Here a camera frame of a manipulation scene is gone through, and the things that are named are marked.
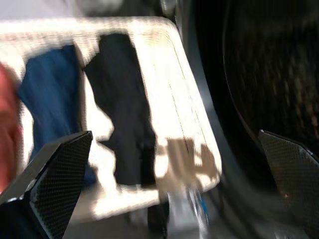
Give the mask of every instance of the blue fabric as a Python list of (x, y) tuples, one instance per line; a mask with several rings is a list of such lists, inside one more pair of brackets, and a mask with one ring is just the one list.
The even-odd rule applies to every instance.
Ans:
[[(46, 143), (80, 131), (79, 74), (74, 45), (51, 49), (28, 60), (17, 94), (34, 119), (30, 160)], [(88, 166), (84, 180), (85, 185), (96, 182)]]

